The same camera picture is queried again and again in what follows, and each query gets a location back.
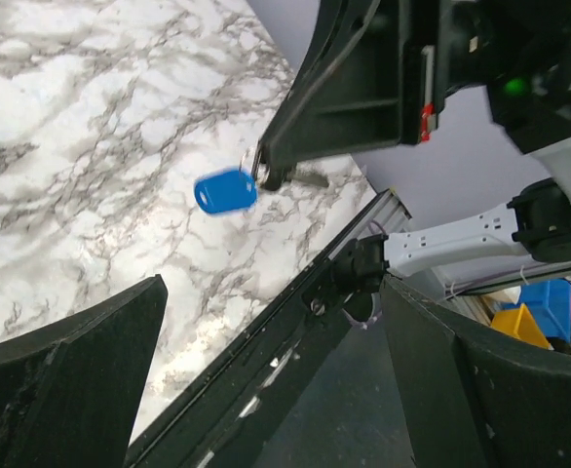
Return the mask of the blue key fob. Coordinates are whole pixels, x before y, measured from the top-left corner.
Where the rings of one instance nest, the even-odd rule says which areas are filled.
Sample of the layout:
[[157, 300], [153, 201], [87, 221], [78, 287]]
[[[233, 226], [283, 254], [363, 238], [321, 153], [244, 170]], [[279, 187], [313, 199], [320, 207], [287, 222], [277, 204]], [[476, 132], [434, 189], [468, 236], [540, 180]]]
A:
[[258, 190], [248, 171], [233, 168], [197, 179], [194, 195], [204, 213], [223, 215], [250, 209], [258, 199]]

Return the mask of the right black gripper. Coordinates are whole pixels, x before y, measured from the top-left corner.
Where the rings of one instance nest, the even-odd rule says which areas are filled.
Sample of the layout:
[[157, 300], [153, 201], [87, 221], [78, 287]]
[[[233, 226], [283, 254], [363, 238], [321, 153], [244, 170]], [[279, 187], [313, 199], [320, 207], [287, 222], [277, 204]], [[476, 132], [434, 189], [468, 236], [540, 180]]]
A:
[[571, 1], [323, 1], [259, 142], [285, 168], [416, 145], [445, 101], [483, 86], [516, 146], [571, 137]]

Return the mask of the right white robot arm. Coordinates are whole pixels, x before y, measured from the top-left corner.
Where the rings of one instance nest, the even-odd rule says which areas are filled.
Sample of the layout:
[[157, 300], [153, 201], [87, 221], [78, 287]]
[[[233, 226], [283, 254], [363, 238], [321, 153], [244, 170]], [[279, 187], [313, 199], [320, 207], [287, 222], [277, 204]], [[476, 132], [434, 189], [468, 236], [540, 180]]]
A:
[[[320, 1], [248, 1], [262, 24], [298, 71], [314, 31]], [[490, 121], [484, 88], [460, 91], [446, 101], [440, 128], [415, 147], [350, 153], [376, 192], [391, 188], [412, 218], [414, 230], [478, 215], [509, 202], [530, 183], [549, 176], [528, 156], [519, 155]], [[490, 257], [442, 266], [411, 276], [409, 284], [442, 298], [459, 283], [506, 273], [517, 276], [529, 258]]]

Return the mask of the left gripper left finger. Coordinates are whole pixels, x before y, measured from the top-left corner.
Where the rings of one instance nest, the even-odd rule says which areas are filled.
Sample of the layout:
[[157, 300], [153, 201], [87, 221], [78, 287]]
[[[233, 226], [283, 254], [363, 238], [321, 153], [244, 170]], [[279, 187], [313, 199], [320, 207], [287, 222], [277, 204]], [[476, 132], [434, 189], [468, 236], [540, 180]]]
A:
[[163, 322], [161, 276], [0, 343], [0, 467], [120, 467]]

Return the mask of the silver key with keyring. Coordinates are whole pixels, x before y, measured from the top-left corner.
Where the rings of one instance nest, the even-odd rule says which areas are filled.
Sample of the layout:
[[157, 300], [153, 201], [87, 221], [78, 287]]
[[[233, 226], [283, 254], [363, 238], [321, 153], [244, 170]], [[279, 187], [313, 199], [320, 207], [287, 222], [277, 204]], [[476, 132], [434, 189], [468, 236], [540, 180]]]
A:
[[285, 168], [273, 168], [268, 164], [266, 150], [261, 142], [249, 148], [242, 156], [235, 170], [245, 173], [258, 189], [277, 192], [284, 185], [299, 184], [303, 186], [326, 189], [329, 187], [328, 177], [313, 170], [300, 170], [296, 164]]

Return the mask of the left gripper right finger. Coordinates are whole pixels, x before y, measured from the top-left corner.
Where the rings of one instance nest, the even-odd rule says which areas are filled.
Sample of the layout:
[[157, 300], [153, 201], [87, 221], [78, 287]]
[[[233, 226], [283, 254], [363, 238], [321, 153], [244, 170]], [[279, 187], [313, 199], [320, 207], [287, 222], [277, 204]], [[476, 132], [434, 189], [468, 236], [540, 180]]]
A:
[[571, 356], [386, 277], [383, 320], [419, 467], [571, 467]]

